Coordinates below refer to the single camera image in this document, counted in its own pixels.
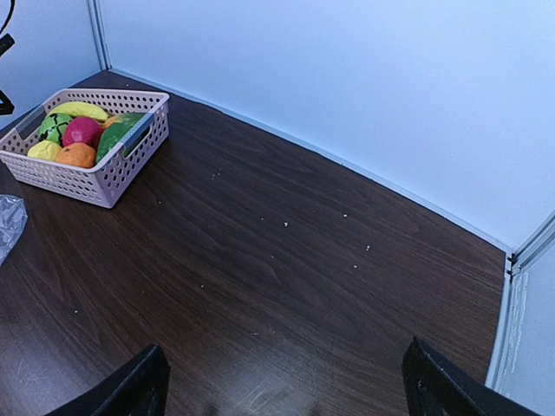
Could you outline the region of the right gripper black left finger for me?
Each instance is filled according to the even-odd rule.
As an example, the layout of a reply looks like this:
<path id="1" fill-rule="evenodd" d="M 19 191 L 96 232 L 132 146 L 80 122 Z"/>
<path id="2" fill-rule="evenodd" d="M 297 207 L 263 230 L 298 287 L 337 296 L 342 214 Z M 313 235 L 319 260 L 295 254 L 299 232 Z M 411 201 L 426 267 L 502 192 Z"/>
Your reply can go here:
<path id="1" fill-rule="evenodd" d="M 101 383 L 53 410 L 52 415 L 163 415 L 170 366 L 151 344 Z"/>

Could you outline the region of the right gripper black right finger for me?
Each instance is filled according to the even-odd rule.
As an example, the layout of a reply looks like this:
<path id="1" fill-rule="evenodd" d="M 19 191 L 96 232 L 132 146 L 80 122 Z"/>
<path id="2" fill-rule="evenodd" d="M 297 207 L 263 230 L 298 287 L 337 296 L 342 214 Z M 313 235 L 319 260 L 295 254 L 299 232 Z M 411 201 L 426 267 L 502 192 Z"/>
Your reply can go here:
<path id="1" fill-rule="evenodd" d="M 410 415 L 534 415 L 480 384 L 425 341 L 415 337 L 402 358 Z"/>

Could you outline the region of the clear zip top bag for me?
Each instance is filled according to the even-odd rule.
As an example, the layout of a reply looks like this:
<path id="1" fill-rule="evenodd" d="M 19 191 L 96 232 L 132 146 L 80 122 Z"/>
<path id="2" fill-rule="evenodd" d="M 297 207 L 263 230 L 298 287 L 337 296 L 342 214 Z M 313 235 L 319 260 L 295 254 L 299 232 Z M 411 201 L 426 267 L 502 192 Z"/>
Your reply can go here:
<path id="1" fill-rule="evenodd" d="M 23 234 L 28 213 L 22 198 L 2 194 L 0 203 L 0 264 L 3 264 Z"/>

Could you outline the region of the orange toy tangerine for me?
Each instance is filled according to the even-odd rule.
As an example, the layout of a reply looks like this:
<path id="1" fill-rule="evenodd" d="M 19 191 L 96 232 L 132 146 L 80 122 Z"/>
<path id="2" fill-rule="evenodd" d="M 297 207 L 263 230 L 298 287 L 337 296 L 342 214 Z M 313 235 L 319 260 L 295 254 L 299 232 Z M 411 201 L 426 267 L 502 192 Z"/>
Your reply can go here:
<path id="1" fill-rule="evenodd" d="M 95 149 L 84 143 L 65 146 L 56 156 L 55 162 L 89 169 L 95 165 Z"/>

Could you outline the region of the yellow toy lemon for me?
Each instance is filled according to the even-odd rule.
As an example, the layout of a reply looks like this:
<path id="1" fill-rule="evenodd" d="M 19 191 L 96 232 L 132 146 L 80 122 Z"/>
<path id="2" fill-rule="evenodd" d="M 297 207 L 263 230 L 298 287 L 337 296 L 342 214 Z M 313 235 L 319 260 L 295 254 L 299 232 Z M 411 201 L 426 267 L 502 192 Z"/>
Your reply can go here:
<path id="1" fill-rule="evenodd" d="M 62 147 L 55 142 L 43 140 L 33 145 L 27 152 L 32 159 L 41 159 L 55 162 Z"/>

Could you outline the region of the red toy apple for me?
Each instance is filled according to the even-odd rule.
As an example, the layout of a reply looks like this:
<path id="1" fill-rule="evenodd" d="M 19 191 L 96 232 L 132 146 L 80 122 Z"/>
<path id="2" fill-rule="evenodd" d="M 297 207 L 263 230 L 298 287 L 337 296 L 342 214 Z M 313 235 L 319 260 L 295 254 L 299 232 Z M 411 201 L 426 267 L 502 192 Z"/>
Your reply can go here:
<path id="1" fill-rule="evenodd" d="M 96 149 L 103 133 L 102 125 L 93 118 L 77 117 L 72 120 L 62 137 L 62 146 L 82 143 Z"/>

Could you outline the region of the orange green toy carrot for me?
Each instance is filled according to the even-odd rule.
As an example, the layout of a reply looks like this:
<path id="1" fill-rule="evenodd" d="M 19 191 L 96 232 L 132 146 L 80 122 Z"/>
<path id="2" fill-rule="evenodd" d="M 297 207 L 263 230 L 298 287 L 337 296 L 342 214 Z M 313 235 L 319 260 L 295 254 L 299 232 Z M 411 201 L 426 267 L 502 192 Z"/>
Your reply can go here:
<path id="1" fill-rule="evenodd" d="M 121 123 L 121 117 L 122 117 L 122 114 L 117 114 L 109 117 L 106 121 L 102 123 L 102 128 L 107 129 L 115 123 Z"/>

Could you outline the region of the yellow toy banana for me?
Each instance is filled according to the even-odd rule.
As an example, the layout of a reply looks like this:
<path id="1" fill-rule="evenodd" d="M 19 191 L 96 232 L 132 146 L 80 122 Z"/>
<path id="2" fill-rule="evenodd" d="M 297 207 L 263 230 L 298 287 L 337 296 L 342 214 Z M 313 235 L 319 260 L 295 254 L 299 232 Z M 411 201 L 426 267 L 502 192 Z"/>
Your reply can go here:
<path id="1" fill-rule="evenodd" d="M 83 101 L 64 102 L 51 109 L 48 115 L 51 114 L 67 114 L 73 118 L 89 117 L 100 123 L 105 122 L 110 117 L 109 113 L 103 108 Z"/>

